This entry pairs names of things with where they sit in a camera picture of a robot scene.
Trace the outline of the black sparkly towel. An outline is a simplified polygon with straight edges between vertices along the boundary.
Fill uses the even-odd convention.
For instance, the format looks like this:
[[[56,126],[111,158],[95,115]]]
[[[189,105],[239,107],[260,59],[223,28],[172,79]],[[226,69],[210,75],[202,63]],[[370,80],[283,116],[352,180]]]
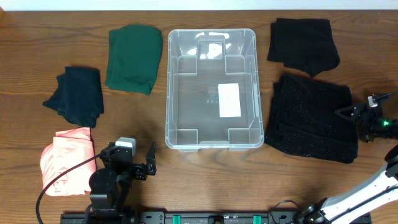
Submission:
[[[358,156],[356,126],[335,110],[352,103],[348,86],[283,74],[274,83],[264,142],[292,156],[350,164]]]

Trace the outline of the black cloth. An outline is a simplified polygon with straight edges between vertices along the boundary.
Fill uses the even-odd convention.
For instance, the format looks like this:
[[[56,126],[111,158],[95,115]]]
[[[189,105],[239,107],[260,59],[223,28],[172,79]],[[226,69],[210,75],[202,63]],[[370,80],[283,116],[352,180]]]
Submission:
[[[271,24],[268,61],[315,77],[340,64],[328,19],[278,18]]]

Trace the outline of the clear plastic storage bin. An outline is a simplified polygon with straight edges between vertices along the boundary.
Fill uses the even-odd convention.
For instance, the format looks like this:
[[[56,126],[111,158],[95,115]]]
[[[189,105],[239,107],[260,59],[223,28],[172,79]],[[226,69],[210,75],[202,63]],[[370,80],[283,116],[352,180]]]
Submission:
[[[169,148],[246,151],[263,145],[253,30],[172,30],[167,59],[165,143]],[[223,83],[239,84],[240,117],[220,117],[218,85]]]

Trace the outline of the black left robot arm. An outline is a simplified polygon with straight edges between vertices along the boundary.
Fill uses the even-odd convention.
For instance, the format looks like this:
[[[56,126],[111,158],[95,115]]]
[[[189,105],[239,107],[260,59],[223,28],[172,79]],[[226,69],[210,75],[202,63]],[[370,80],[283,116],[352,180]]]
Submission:
[[[133,162],[133,149],[111,142],[99,158],[104,168],[91,175],[91,205],[86,209],[84,223],[139,223],[135,211],[125,205],[134,180],[146,180],[156,174],[155,144],[146,154],[146,162]]]

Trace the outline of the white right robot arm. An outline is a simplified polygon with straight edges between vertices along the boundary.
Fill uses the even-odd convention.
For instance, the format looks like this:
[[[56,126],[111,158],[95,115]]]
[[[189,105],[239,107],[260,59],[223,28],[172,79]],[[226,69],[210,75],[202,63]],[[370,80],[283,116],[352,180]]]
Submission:
[[[351,121],[364,142],[376,138],[397,139],[397,120],[382,116],[381,97],[370,96],[367,103],[335,110],[335,115]],[[368,180],[353,189],[309,206],[296,214],[294,223],[351,223],[370,211],[397,200],[397,147],[384,158],[385,164]]]

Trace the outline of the folded pink cloth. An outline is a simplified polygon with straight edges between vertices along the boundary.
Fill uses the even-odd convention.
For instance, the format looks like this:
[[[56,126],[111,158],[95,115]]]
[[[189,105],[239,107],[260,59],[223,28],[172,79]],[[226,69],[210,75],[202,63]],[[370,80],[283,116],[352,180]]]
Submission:
[[[49,196],[84,195],[91,190],[89,179],[96,171],[95,161],[90,161],[50,182],[73,166],[95,156],[90,128],[57,131],[53,142],[40,158],[43,187]]]

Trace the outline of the folded dark navy cloth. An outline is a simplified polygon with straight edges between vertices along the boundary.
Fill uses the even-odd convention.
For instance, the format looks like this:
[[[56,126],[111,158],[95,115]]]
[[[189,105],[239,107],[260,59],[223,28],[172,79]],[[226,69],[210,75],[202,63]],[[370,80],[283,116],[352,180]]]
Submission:
[[[90,67],[65,67],[57,76],[57,89],[42,103],[71,124],[95,128],[104,113],[100,71]]]

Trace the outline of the white label in bin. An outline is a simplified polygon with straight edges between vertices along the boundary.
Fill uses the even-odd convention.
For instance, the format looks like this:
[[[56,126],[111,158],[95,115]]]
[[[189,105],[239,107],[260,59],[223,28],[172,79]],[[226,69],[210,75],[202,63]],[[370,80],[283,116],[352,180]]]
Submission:
[[[219,84],[218,99],[221,118],[233,118],[241,116],[238,83]]]

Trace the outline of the folded green cloth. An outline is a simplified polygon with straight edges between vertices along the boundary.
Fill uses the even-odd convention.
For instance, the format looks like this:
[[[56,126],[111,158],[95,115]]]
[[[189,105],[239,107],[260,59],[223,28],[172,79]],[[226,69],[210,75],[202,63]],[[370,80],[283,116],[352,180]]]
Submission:
[[[109,32],[105,85],[112,90],[150,95],[162,57],[161,31],[131,24]]]

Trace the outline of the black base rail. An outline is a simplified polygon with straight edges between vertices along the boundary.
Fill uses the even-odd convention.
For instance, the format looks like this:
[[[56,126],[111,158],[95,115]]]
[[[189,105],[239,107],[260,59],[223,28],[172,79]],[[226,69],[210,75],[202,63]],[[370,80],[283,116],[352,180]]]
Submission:
[[[164,213],[142,212],[135,217],[114,218],[95,217],[93,213],[85,220],[84,214],[63,214],[60,217],[61,224],[78,223],[134,223],[134,224],[269,224],[269,223],[293,223],[294,212],[268,213]]]

